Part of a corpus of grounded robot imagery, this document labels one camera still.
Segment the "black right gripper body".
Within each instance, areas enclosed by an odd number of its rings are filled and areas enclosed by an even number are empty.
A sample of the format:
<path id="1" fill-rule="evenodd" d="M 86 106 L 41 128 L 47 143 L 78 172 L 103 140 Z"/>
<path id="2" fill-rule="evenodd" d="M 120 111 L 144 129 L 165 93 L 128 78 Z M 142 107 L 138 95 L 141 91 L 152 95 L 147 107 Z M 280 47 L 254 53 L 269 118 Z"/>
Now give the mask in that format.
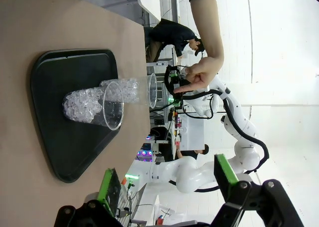
<path id="1" fill-rule="evenodd" d="M 178 76 L 168 77 L 164 80 L 165 86 L 169 94 L 173 97 L 181 97 L 181 93 L 174 93 L 174 90 L 187 85 L 187 80 Z"/>

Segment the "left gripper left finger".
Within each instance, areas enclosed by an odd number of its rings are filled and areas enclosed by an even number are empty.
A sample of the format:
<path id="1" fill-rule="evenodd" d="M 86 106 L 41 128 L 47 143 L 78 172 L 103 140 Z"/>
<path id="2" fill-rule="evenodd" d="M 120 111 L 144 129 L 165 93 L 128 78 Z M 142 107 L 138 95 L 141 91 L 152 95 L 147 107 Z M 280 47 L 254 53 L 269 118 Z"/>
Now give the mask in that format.
<path id="1" fill-rule="evenodd" d="M 121 227 L 116 219 L 121 183 L 116 170 L 107 169 L 97 197 L 80 208 L 62 206 L 57 213 L 55 227 Z"/>

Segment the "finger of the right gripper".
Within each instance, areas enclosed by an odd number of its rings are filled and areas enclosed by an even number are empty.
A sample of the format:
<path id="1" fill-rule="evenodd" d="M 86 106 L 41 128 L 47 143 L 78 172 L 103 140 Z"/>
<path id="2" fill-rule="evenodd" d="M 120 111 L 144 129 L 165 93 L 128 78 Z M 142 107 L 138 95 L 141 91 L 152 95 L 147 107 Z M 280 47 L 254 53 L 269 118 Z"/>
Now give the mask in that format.
<path id="1" fill-rule="evenodd" d="M 178 66 L 171 66 L 171 65 L 168 65 L 166 67 L 166 71 L 165 71 L 165 77 L 166 78 L 169 78 L 171 76 L 177 76 L 179 77 L 179 74 L 180 74 L 180 70 L 179 70 L 179 67 Z"/>
<path id="2" fill-rule="evenodd" d="M 169 104 L 173 106 L 182 106 L 182 94 L 181 93 L 169 94 Z"/>

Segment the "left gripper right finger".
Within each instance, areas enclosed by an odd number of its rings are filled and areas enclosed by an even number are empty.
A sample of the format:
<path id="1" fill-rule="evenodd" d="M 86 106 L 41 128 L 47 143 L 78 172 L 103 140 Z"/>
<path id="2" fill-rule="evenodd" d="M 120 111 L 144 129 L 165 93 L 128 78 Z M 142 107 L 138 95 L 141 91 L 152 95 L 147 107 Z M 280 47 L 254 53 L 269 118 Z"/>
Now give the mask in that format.
<path id="1" fill-rule="evenodd" d="M 246 211 L 256 211 L 266 227 L 304 225 L 278 180 L 266 180 L 262 185 L 240 181 L 223 154 L 214 156 L 214 176 L 225 203 L 212 227 L 237 227 Z"/>

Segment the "person's right hand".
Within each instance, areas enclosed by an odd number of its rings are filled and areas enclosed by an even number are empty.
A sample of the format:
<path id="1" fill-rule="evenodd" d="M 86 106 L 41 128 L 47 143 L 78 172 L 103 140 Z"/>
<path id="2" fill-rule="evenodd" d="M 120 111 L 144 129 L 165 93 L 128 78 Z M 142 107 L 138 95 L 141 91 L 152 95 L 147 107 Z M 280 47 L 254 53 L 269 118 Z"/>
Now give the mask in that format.
<path id="1" fill-rule="evenodd" d="M 221 69 L 223 62 L 223 57 L 205 57 L 199 63 L 185 68 L 186 80 L 190 84 L 176 88 L 174 93 L 194 91 L 207 87 Z"/>

